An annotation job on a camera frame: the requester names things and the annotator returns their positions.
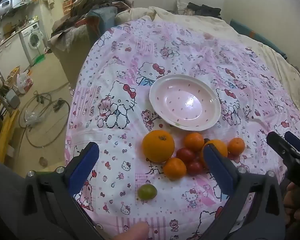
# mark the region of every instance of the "pink bowl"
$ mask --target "pink bowl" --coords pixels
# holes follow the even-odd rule
[[[213,90],[186,75],[167,75],[151,86],[149,99],[167,123],[183,130],[203,131],[219,119],[221,106]]]

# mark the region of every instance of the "green fruit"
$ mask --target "green fruit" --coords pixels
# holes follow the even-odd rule
[[[142,200],[153,199],[157,193],[157,189],[151,184],[144,184],[138,189],[138,196]]]

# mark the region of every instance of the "hello kitty bedsheet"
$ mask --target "hello kitty bedsheet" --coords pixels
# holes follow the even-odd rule
[[[226,143],[243,138],[243,154],[230,156],[236,166],[259,174],[272,170],[281,180],[286,167],[266,144],[266,135],[290,130],[300,138],[298,110],[250,48],[147,16],[111,28],[82,67],[65,146],[68,163],[90,141],[99,145],[100,158],[75,199],[110,237],[146,221],[148,239],[197,239],[227,201],[209,171],[171,182],[162,164],[142,154],[140,143],[151,130],[170,132],[176,150],[187,134],[165,123],[148,98],[155,80],[175,73],[200,79],[219,97],[221,117],[202,135]],[[150,201],[137,196],[146,183],[158,190]],[[247,198],[236,227],[252,198]]]

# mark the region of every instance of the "washing machine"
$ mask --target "washing machine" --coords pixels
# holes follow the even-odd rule
[[[34,65],[35,59],[44,54],[43,34],[39,23],[36,22],[20,32],[20,39],[30,65]]]

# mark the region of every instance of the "human hand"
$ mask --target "human hand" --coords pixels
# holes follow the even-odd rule
[[[285,221],[287,225],[290,223],[292,215],[295,220],[300,220],[300,187],[293,182],[287,186],[287,194],[284,197],[283,205],[286,212]]]
[[[130,229],[114,237],[113,240],[146,240],[149,234],[149,225],[146,222],[134,224]]]

